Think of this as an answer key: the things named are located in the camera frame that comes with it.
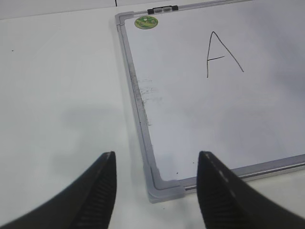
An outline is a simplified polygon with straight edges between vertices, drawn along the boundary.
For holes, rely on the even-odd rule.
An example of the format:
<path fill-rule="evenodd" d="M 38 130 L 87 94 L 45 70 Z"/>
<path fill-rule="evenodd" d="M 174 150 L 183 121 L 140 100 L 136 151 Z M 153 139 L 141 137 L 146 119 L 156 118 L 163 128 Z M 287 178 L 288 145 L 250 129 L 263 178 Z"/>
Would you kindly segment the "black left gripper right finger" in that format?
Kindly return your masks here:
<path fill-rule="evenodd" d="M 197 198 L 208 229 L 303 229 L 304 218 L 254 190 L 213 153 L 201 151 Z"/>

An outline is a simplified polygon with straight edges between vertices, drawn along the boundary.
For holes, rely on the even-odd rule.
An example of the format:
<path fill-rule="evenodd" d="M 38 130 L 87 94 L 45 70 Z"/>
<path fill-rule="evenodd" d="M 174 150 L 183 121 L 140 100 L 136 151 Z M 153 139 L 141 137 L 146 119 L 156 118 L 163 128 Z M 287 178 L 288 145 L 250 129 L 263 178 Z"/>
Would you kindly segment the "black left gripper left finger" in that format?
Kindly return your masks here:
<path fill-rule="evenodd" d="M 116 192 L 116 156 L 106 152 L 59 194 L 2 228 L 107 229 Z"/>

